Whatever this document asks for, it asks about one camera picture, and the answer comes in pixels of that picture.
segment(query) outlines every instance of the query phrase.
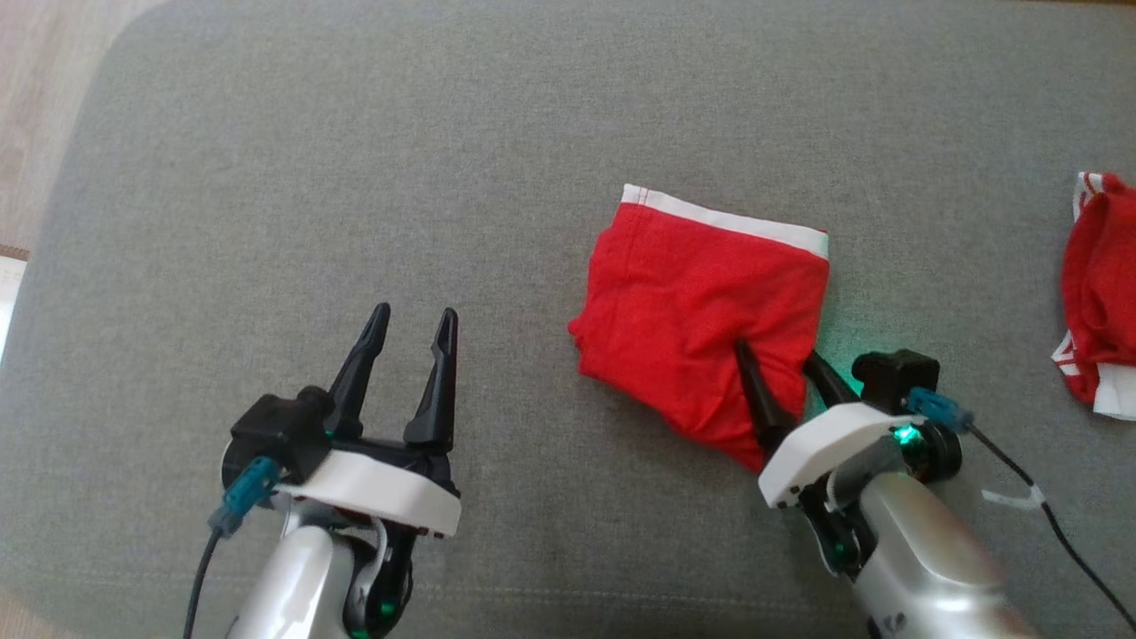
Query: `robotic arm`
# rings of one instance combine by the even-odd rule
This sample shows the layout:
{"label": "robotic arm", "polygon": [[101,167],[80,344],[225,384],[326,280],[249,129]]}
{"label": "robotic arm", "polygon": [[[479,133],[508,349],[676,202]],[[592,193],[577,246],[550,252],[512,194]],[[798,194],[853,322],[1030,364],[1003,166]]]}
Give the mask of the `robotic arm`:
{"label": "robotic arm", "polygon": [[[284,512],[285,522],[228,639],[386,637],[414,591],[417,539],[457,532],[461,501],[448,453],[458,315],[442,314],[432,345],[434,368],[402,442],[367,439],[359,421],[390,315],[386,304],[375,308],[329,392],[309,387],[294,400],[265,396],[231,431],[222,464],[226,501],[247,481],[247,470],[264,462],[282,468],[282,479],[275,487],[267,481],[254,487],[269,495],[260,505]],[[215,536],[224,518],[210,520]],[[193,613],[191,603],[186,638]]]}
{"label": "robotic arm", "polygon": [[1008,600],[982,541],[925,486],[962,463],[954,432],[909,410],[912,391],[935,390],[937,362],[909,350],[863,355],[853,366],[860,397],[813,352],[805,375],[828,409],[794,428],[744,341],[735,355],[766,454],[762,496],[809,520],[870,637],[1038,636]]}

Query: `folded red cloth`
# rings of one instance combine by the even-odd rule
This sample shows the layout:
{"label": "folded red cloth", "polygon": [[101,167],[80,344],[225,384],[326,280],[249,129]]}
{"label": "folded red cloth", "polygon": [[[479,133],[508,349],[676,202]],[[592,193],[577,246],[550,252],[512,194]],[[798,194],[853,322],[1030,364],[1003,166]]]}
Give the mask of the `folded red cloth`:
{"label": "folded red cloth", "polygon": [[628,184],[596,241],[587,300],[568,331],[582,374],[760,472],[733,345],[749,341],[774,395],[800,417],[801,370],[817,339],[827,280],[821,231]]}
{"label": "folded red cloth", "polygon": [[1053,358],[1094,410],[1136,420],[1136,190],[1081,173],[1061,271],[1069,337]]}

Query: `gray couch cushion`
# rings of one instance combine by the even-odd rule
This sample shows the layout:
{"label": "gray couch cushion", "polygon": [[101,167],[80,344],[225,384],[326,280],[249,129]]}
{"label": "gray couch cushion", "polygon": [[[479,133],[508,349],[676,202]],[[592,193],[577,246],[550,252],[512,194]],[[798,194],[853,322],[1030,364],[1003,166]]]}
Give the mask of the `gray couch cushion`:
{"label": "gray couch cushion", "polygon": [[[1034,2],[175,1],[102,65],[2,368],[0,578],[92,637],[177,631],[227,428],[329,383],[392,302],[393,435],[462,318],[459,536],[402,637],[833,637],[802,517],[575,372],[565,325],[626,182],[825,227],[820,349],[939,358],[1129,603],[1136,433],[1047,356],[1078,169],[1136,180],[1136,13]],[[1052,636],[1118,619],[974,442],[941,490]],[[270,553],[214,562],[219,636]]]}

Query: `black cable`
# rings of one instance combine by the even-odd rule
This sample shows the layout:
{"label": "black cable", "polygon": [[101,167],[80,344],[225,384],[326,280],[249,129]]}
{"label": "black cable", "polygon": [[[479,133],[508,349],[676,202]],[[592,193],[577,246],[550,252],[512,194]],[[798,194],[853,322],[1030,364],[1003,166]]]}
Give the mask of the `black cable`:
{"label": "black cable", "polygon": [[[1029,486],[1030,490],[1033,490],[1034,487],[1037,486],[1034,483],[1034,479],[1029,476],[1029,473],[1027,473],[1021,468],[1021,466],[1016,464],[1013,459],[1010,458],[1009,455],[1003,453],[1002,449],[999,448],[997,445],[995,445],[993,441],[991,441],[989,438],[986,437],[985,433],[983,433],[983,431],[978,430],[974,425],[974,423],[969,424],[968,430],[971,434],[975,435],[975,439],[983,442],[983,445],[986,448],[988,448],[989,451],[993,453],[995,457],[1001,459],[1003,464],[1005,464],[1006,466],[1010,467],[1011,471],[1017,473],[1018,476],[1021,478],[1021,480]],[[1105,586],[1104,582],[1101,581],[1101,578],[1097,576],[1095,572],[1093,572],[1093,569],[1088,567],[1088,564],[1085,563],[1085,559],[1080,558],[1080,555],[1077,554],[1076,550],[1074,550],[1072,543],[1069,543],[1069,540],[1066,539],[1064,531],[1061,530],[1061,525],[1058,523],[1058,518],[1053,515],[1053,508],[1050,508],[1050,504],[1045,500],[1044,496],[1042,497],[1042,512],[1045,513],[1045,518],[1050,521],[1050,528],[1053,529],[1053,534],[1056,536],[1058,541],[1061,542],[1061,547],[1066,549],[1066,553],[1068,553],[1070,557],[1072,557],[1072,561],[1077,564],[1077,566],[1080,567],[1080,570],[1084,571],[1086,575],[1088,575],[1088,579],[1093,581],[1096,588],[1100,589],[1101,592],[1103,592],[1104,596],[1109,598],[1109,603],[1111,603],[1112,607],[1116,608],[1117,612],[1120,613],[1120,616],[1125,619],[1125,622],[1128,624],[1128,628],[1130,628],[1133,632],[1136,632],[1136,620],[1134,620],[1133,615],[1128,612],[1127,608],[1125,608],[1125,605],[1120,603],[1120,599],[1118,599],[1117,596],[1112,592],[1112,589]]]}
{"label": "black cable", "polygon": [[198,616],[198,600],[201,599],[201,586],[206,581],[206,569],[209,567],[209,561],[212,559],[212,553],[217,549],[220,536],[222,530],[219,528],[212,529],[212,532],[209,534],[209,542],[206,543],[206,549],[201,553],[198,574],[193,578],[193,590],[190,591],[190,607],[185,612],[185,630],[182,632],[182,639],[193,639],[193,621]]}

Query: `wooden floor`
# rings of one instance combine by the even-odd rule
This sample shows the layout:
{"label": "wooden floor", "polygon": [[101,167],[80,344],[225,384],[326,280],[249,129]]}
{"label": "wooden floor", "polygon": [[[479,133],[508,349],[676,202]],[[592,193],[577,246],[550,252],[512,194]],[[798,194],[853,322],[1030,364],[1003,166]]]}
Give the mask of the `wooden floor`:
{"label": "wooden floor", "polygon": [[[115,36],[165,0],[0,0],[0,246],[35,251],[83,94]],[[169,637],[177,629],[170,629]],[[0,639],[76,639],[0,590]]]}

